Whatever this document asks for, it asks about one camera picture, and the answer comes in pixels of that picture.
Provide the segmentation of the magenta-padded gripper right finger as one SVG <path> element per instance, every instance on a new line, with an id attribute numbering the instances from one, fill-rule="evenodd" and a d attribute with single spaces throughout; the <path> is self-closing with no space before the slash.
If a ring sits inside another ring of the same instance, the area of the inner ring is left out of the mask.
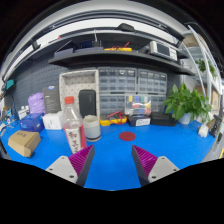
<path id="1" fill-rule="evenodd" d="M 136 145 L 132 146 L 132 157 L 136 166 L 139 182 L 142 186 L 153 183 L 179 170 L 167 157 L 156 157 Z"/>

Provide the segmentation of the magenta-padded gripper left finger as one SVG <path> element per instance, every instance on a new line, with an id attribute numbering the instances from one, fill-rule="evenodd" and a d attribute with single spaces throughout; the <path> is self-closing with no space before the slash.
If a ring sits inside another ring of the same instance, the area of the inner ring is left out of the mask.
<path id="1" fill-rule="evenodd" d="M 95 148 L 90 145 L 69 157 L 60 156 L 47 168 L 47 171 L 83 187 L 94 155 Z"/>

